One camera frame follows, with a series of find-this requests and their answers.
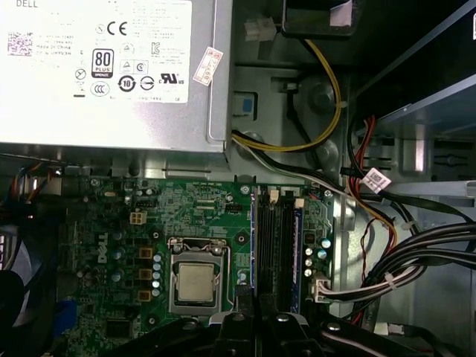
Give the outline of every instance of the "ce mark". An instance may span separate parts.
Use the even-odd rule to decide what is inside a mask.
[[[110,35],[113,35],[115,36],[115,32],[114,32],[114,27],[116,25],[116,21],[112,21],[110,23],[108,23],[107,25],[107,32],[109,32]],[[122,36],[127,36],[127,33],[126,33],[126,25],[127,25],[127,21],[125,22],[121,22],[121,24],[119,25],[119,33],[122,35]]]

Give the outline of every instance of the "blue ram slot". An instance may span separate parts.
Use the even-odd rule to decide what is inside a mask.
[[[251,246],[251,250],[250,250],[250,268],[251,268],[251,271],[250,271],[250,281],[251,281],[251,288],[254,288],[254,284],[255,284],[255,274],[256,274],[256,271],[254,270],[254,249],[255,249],[255,244],[254,244],[254,241],[255,241],[255,226],[256,226],[256,222],[255,222],[255,210],[256,210],[256,207],[255,207],[255,204],[256,204],[256,196],[254,195],[254,193],[251,194],[251,227],[250,227],[250,246]]]
[[[301,270],[303,266],[303,210],[295,210],[292,266],[292,297],[291,312],[300,313]]]

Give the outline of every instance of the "sticker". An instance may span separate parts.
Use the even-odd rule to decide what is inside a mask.
[[[379,193],[381,190],[384,190],[392,181],[377,169],[372,168],[362,179],[362,182],[374,193]]]
[[[216,67],[218,67],[222,57],[223,52],[212,47],[207,48],[202,61],[193,76],[193,80],[196,80],[204,86],[209,86],[216,71]]]
[[[93,78],[112,78],[114,75],[114,50],[95,48],[92,51]]]
[[[25,77],[9,97],[188,102],[191,0],[17,2],[0,1],[0,63]]]

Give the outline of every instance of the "white wire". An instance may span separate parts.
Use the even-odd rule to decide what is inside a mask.
[[[420,267],[411,266],[410,268],[408,268],[407,270],[405,270],[401,274],[395,276],[393,278],[393,281],[394,281],[395,285],[397,285],[398,283],[401,283],[400,280],[404,280],[409,275],[411,276],[418,269],[420,269]],[[366,286],[364,288],[358,288],[358,289],[354,289],[354,290],[343,290],[341,292],[334,292],[333,290],[328,289],[323,283],[321,283],[321,284],[319,284],[319,291],[322,292],[322,295],[329,295],[329,296],[332,296],[332,295],[347,295],[347,294],[355,294],[356,292],[368,292],[368,291],[374,290],[374,289],[387,288],[389,286],[390,286],[390,284],[387,281],[385,281],[383,283],[379,283],[379,284],[372,285],[372,286]]]
[[[245,149],[246,151],[248,151],[250,154],[253,155],[253,157],[256,159],[256,161],[258,161],[260,164],[262,164],[264,167],[266,167],[268,170],[270,171],[274,171],[276,173],[280,173],[282,175],[285,175],[285,176],[290,176],[290,177],[297,177],[297,178],[302,178],[302,179],[306,179],[306,180],[309,180],[309,181],[312,181],[316,184],[319,184],[320,186],[322,187],[325,187],[326,189],[328,190],[331,190],[335,193],[337,193],[338,195],[341,195],[345,198],[348,198],[348,195],[344,192],[341,192],[339,190],[336,190],[334,187],[332,187],[331,185],[327,184],[326,182],[320,180],[319,178],[316,178],[316,177],[312,177],[312,176],[308,176],[308,175],[304,175],[302,173],[293,173],[291,171],[287,171],[287,170],[282,170],[282,169],[279,169],[277,167],[273,167],[271,166],[270,164],[268,164],[267,162],[265,162],[264,160],[261,159],[261,157],[259,157],[258,155],[256,155],[254,153],[254,151],[252,149],[250,149],[249,147],[247,147],[246,145],[240,143],[237,139],[233,138],[233,142],[237,145],[239,145],[240,147],[242,147],[243,149]]]
[[[417,268],[417,270],[418,270],[417,274],[421,273],[424,269],[425,268],[422,267],[422,266],[418,267]],[[374,293],[371,292],[371,293],[369,293],[369,295],[364,296],[364,297],[360,297],[360,298],[357,298],[357,299],[342,300],[340,298],[337,298],[337,299],[332,299],[331,298],[331,300],[332,300],[333,303],[358,303],[358,302],[361,302],[361,301],[372,300],[372,299],[375,299],[375,298],[379,298],[380,296],[385,295],[388,292],[392,292],[392,290],[394,290],[395,287],[404,286],[404,285],[410,283],[413,278],[414,277],[412,277],[412,276],[407,277],[406,279],[403,279],[403,280],[399,281],[398,283],[394,284],[395,285],[394,287],[387,286],[387,287],[383,288],[382,290],[380,290],[378,292],[374,292]]]

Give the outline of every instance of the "power supply unit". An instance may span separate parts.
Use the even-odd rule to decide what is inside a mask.
[[[225,165],[232,4],[0,2],[0,142]]]

